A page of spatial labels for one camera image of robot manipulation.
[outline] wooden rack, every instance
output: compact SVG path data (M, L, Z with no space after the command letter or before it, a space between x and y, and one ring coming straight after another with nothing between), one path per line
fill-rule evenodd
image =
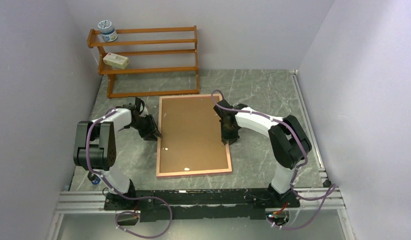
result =
M126 98L126 97L144 97L144 96L162 96L162 95L182 95L182 94L199 94L200 93L200 78L199 78L199 67L198 67L198 34L197 26L192 27L167 27L167 28L144 28L144 29L117 29L118 39L112 42L104 42L101 37L101 33L98 30L91 29L89 36L87 37L87 45L89 48L97 47L99 51L99 64L98 64L98 74L108 76L108 88L107 97L108 98ZM150 39L145 40L143 37L141 40L126 40L125 34L146 34L146 33L170 33L172 34L172 39ZM184 38L186 33L193 32L192 37ZM152 45L152 44L186 44L194 43L194 48L192 49L176 49L176 50L152 50L152 51L122 51L114 52L115 54L122 55L125 57L132 56L144 56L144 55L172 55L172 54L182 54L182 55L194 55L194 62L189 66L166 66L166 67L130 67L128 65L125 69L119 69L111 67L104 64L103 57L107 54L104 47L112 46L133 46L133 45ZM186 90L171 90L171 91L150 91L150 92L127 92L127 93L113 93L114 82L116 81L116 74L146 74L146 73L165 73L165 72L195 72L196 78L196 88L186 89Z

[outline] wooden frame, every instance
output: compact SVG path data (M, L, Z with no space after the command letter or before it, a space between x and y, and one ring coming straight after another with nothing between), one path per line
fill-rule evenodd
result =
M158 107L158 130L162 131L162 112L163 112L163 99L174 99L174 98L203 98L210 97L210 94L199 94L199 95L185 95L185 96L161 96L159 99ZM215 96L219 97L219 100L222 100L222 95L216 94ZM224 169L211 169L211 170L197 170L197 171L178 171L178 172L160 172L160 158L161 158L161 138L157 140L157 167L155 175L157 177L180 177L180 176L192 176L192 175L204 175L204 174L217 174L217 173L231 173L232 172L232 162L231 154L229 152L229 144L225 145L226 150L226 159L228 168Z
M164 33L164 32L193 32L194 38L188 39L165 39L165 40L142 40L142 41L112 41L101 42L97 35L100 31L91 29L87 37L89 48L97 47L100 61L98 64L98 74L108 76L107 97L108 98L126 98L126 97L145 97L145 96L163 96L163 95L182 95L182 94L199 94L200 93L200 74L198 65L198 33L197 26L192 27L167 27L167 28L141 28L141 29L117 29L117 34L139 34L139 33ZM128 51L115 52L122 56L140 56L140 55L167 55L167 54L195 54L195 66L177 66L177 67L156 67L156 68L137 68L137 69L112 69L109 65L103 63L102 59L107 54L104 47L110 46L130 46L130 45L150 45L150 44L181 44L194 43L194 49L178 50L157 50L157 51ZM113 93L116 74L146 74L146 73L166 73L166 72L195 72L196 87L195 89L172 90L172 91L151 91L151 92L128 92Z

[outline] soap box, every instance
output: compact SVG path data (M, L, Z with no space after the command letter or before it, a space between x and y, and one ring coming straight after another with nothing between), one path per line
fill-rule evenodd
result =
M105 64L119 68L125 69L126 66L129 64L129 58L125 56L120 56L115 53L107 53L105 57L102 59Z

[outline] white wall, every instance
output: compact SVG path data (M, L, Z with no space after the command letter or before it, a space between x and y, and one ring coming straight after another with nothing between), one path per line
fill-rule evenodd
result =
M411 239L411 0L336 0L299 81L357 239Z
M334 0L66 0L80 29L197 25L203 69L298 69Z
M0 240L45 239L99 87L62 0L0 0Z

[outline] corkboard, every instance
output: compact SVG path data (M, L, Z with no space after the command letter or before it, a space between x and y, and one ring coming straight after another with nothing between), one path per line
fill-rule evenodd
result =
M158 130L163 138L157 143L157 177L232 172L229 145L221 142L213 106L209 94L160 97Z

